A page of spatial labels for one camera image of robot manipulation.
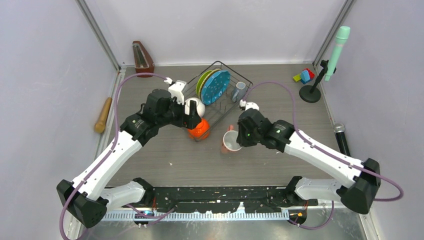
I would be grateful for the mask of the blue polka dot plate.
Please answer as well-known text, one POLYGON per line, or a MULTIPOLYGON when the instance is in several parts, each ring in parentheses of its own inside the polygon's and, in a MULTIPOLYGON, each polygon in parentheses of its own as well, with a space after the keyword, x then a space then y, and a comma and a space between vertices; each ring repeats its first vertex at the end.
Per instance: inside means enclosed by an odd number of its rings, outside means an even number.
POLYGON ((204 105, 214 103, 227 90, 230 85, 230 72, 228 70, 216 70, 206 80, 200 91, 200 99, 204 105))

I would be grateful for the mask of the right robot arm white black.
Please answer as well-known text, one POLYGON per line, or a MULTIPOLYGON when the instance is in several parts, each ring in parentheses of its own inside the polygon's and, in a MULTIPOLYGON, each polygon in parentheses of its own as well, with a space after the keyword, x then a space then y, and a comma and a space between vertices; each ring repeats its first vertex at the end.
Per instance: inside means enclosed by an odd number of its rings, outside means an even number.
POLYGON ((285 192, 291 205, 303 200, 321 199, 342 203, 358 214, 368 214, 381 186, 375 175, 380 173, 380 164, 368 158, 365 161, 347 156, 296 131, 293 124, 285 120, 270 122, 259 110, 246 109, 238 118, 237 143, 242 147, 261 144, 300 158, 326 172, 331 179, 292 180, 293 187, 285 192))

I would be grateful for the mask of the mint green microphone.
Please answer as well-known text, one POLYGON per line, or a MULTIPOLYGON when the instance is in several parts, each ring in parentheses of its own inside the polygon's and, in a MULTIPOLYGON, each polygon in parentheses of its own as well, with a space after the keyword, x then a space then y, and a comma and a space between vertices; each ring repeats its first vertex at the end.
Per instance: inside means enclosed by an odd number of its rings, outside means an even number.
POLYGON ((335 45, 333 47, 331 56, 328 60, 327 64, 327 71, 325 73, 325 81, 328 82, 331 78, 331 76, 334 74, 336 70, 336 66, 338 63, 338 60, 340 58, 340 55, 342 53, 342 50, 344 48, 344 45, 346 44, 347 40, 349 39, 351 32, 351 28, 349 26, 341 26, 335 36, 335 45))

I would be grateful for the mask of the black wire dish rack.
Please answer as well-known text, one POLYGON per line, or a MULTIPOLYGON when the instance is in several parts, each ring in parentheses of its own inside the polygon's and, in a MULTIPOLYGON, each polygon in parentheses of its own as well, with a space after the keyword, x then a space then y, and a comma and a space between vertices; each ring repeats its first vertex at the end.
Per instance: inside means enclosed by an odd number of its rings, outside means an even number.
POLYGON ((184 89, 184 97, 188 98, 199 98, 196 94, 196 86, 200 76, 209 70, 221 69, 227 70, 230 73, 230 82, 227 90, 222 94, 220 98, 218 98, 214 103, 210 105, 205 105, 205 114, 202 118, 205 118, 209 125, 211 132, 214 127, 216 127, 226 116, 231 112, 235 107, 238 106, 237 102, 232 102, 231 93, 235 88, 238 82, 244 82, 248 89, 253 86, 253 83, 248 80, 243 75, 239 74, 237 71, 232 69, 230 66, 226 65, 222 61, 215 61, 208 67, 206 67, 203 71, 193 77, 190 81, 188 81, 186 88, 184 89))

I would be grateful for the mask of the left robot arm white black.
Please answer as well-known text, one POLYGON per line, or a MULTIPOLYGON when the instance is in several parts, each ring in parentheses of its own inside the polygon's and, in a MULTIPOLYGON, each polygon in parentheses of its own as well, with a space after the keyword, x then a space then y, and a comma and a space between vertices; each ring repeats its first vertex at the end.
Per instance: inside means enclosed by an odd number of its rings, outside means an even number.
POLYGON ((140 110, 124 120, 108 148, 84 172, 72 181, 63 179, 58 183, 56 191, 64 209, 89 229, 109 210, 130 203, 148 207, 154 199, 153 188, 141 178, 109 190, 105 187, 160 128, 173 125, 194 129, 202 120, 197 106, 196 101, 180 101, 168 90, 153 90, 140 110))

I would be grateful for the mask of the white mug red handle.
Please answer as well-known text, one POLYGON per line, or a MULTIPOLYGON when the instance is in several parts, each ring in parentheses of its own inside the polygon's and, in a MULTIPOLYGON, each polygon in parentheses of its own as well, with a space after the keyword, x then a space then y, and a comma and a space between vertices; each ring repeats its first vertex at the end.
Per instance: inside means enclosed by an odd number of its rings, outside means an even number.
POLYGON ((237 142, 238 131, 231 124, 224 133, 221 141, 221 153, 235 153, 242 149, 242 146, 237 142))

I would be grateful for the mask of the lime green plate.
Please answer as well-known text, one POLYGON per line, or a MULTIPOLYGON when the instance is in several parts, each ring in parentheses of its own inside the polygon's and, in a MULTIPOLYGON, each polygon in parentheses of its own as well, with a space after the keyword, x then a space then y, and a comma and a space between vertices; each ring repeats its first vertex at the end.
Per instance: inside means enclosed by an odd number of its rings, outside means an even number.
POLYGON ((198 79, 195 92, 196 92, 199 99, 201 98, 201 88, 203 87, 203 82, 211 72, 212 72, 212 70, 208 70, 208 71, 204 72, 198 79))

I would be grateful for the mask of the white bowl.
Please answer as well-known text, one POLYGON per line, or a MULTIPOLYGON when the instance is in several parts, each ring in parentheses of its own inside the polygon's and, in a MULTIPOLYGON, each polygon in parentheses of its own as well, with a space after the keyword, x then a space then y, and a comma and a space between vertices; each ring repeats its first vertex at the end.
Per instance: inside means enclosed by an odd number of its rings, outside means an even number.
POLYGON ((186 115, 189 114, 191 101, 195 101, 197 113, 202 118, 204 116, 204 114, 205 114, 206 107, 205 107, 204 103, 199 98, 197 98, 197 97, 190 97, 190 98, 187 98, 185 100, 184 113, 186 115))

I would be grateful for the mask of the brown wooden metronome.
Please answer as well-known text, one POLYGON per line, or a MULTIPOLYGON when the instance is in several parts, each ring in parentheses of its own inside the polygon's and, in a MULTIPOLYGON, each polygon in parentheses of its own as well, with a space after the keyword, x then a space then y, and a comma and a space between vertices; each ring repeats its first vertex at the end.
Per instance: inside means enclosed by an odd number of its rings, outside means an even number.
POLYGON ((155 64, 148 53, 147 49, 143 44, 135 40, 132 42, 133 57, 134 57, 134 68, 137 74, 140 73, 154 73, 155 64))

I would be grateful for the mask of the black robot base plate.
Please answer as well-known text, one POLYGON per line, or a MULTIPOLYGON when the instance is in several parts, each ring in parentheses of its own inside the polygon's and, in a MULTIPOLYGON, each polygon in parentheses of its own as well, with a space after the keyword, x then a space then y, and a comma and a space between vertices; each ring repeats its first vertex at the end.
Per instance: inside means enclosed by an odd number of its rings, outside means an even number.
POLYGON ((187 186, 155 187, 147 196, 132 203, 166 213, 276 213, 280 208, 317 206, 317 199, 304 200, 284 186, 187 186))

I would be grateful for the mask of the white mug grey handle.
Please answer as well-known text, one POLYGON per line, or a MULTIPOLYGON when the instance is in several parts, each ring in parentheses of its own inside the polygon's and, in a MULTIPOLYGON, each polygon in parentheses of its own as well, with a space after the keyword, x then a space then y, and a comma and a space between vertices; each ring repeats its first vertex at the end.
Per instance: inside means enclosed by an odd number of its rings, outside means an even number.
POLYGON ((247 91, 248 91, 247 85, 244 82, 239 81, 235 85, 233 91, 231 92, 232 102, 234 102, 234 103, 239 102, 241 99, 243 99, 243 97, 245 96, 247 91))

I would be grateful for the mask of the colourful toy blocks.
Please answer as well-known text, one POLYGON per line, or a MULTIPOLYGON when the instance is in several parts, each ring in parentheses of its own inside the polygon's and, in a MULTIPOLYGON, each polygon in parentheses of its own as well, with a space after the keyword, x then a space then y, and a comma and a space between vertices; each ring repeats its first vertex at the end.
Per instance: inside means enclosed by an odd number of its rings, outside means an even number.
POLYGON ((299 74, 293 76, 294 82, 301 82, 302 84, 307 84, 315 78, 315 73, 309 68, 303 69, 299 74))

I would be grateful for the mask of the wooden rolling pin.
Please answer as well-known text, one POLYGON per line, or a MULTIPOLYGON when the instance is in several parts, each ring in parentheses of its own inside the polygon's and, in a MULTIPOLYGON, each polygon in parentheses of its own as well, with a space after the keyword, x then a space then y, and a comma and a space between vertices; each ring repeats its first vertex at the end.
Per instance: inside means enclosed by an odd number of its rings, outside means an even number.
POLYGON ((104 104, 103 107, 101 109, 101 112, 99 114, 99 117, 97 119, 97 122, 94 125, 94 131, 98 134, 101 134, 105 131, 106 128, 106 123, 108 120, 108 116, 109 116, 109 111, 112 105, 112 101, 113 99, 111 97, 108 97, 104 104))

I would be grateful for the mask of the orange bowl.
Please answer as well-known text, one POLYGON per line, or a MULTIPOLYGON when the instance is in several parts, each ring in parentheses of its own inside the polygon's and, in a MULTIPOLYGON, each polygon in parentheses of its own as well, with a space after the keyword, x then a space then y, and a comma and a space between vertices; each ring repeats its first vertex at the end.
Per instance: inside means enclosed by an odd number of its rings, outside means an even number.
POLYGON ((194 129, 188 129, 187 132, 191 139, 204 140, 210 135, 210 124, 205 118, 202 118, 194 129))

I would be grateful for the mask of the black handheld microphone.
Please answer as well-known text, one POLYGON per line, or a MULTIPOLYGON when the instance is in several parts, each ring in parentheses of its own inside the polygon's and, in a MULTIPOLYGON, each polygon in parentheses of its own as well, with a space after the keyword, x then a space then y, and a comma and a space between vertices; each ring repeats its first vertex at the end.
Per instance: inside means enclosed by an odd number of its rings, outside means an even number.
POLYGON ((339 151, 346 155, 351 156, 350 149, 348 146, 346 134, 345 134, 345 126, 342 123, 335 123, 333 125, 333 131, 335 135, 335 139, 339 148, 339 151))

